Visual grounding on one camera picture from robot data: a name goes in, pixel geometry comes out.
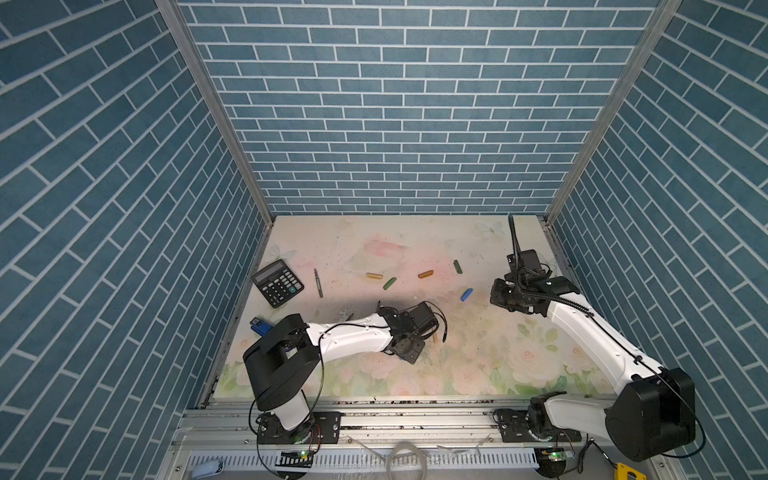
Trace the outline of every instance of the table top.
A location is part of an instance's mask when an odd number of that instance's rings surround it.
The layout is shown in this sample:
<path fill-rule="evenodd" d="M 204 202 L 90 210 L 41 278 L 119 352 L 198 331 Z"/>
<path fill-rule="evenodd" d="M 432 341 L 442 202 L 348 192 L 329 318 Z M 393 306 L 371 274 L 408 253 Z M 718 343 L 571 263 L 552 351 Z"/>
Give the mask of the table top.
<path fill-rule="evenodd" d="M 535 216 L 515 217 L 523 250 L 559 269 Z M 259 339 L 257 317 L 275 324 L 292 313 L 306 322 L 361 318 L 383 306 L 402 309 L 430 300 L 448 319 L 430 338 L 415 365 L 396 356 L 363 353 L 326 364 L 324 398 L 455 399 L 530 397 L 554 389 L 612 394 L 604 374 L 576 342 L 540 315 L 510 313 L 489 303 L 495 278 L 509 272 L 512 251 L 507 219 L 500 216 L 285 216 L 278 217 L 260 267 L 281 258 L 304 291 L 277 309 L 252 284 L 227 354 L 214 399 L 253 399 L 243 353 Z M 458 260 L 463 274 L 453 261 Z M 323 288 L 319 298 L 317 268 Z M 434 274 L 424 279 L 426 270 Z M 382 280 L 366 277 L 380 273 Z M 397 281 L 388 288 L 391 277 Z M 472 288 L 469 298 L 462 294 Z M 304 392 L 317 394 L 318 366 Z"/>

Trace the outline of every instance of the gray pen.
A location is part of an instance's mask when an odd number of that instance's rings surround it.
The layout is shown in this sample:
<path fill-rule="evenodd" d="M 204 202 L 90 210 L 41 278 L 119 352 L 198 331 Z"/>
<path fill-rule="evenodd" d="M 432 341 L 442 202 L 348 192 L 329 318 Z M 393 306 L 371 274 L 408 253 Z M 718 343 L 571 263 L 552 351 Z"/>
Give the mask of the gray pen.
<path fill-rule="evenodd" d="M 317 293 L 320 298 L 323 298 L 323 288 L 320 286 L 320 277 L 317 276 L 317 268 L 315 269 L 315 283 L 317 283 Z"/>

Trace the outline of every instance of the wall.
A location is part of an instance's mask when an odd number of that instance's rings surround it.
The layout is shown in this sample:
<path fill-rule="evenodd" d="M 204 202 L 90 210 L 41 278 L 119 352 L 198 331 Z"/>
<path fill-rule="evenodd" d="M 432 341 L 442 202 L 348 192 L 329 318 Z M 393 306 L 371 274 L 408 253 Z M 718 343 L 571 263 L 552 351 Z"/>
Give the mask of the wall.
<path fill-rule="evenodd" d="M 542 214 L 656 2 L 182 5 L 276 212 Z"/>
<path fill-rule="evenodd" d="M 602 314 L 694 378 L 699 478 L 766 477 L 768 3 L 748 3 L 683 1 L 555 224 Z"/>
<path fill-rule="evenodd" d="M 0 24 L 0 478 L 144 478 L 262 221 L 151 0 Z"/>

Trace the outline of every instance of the calculator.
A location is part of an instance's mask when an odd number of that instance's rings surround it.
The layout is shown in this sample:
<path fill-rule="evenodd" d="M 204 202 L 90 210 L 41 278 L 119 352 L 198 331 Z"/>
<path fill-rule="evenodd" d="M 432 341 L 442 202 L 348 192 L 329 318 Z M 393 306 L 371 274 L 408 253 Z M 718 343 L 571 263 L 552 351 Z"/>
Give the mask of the calculator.
<path fill-rule="evenodd" d="M 304 290 L 304 285 L 282 260 L 270 263 L 250 279 L 272 308 L 283 305 Z"/>

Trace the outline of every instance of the calculator keypad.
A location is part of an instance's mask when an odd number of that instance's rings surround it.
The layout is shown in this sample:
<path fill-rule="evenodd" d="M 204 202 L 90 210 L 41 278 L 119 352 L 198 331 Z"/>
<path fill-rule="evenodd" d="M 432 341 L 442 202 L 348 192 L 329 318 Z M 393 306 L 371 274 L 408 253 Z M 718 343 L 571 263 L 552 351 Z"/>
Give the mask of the calculator keypad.
<path fill-rule="evenodd" d="M 273 308 L 287 302 L 303 288 L 299 279 L 288 268 L 275 273 L 260 285 L 261 293 Z"/>

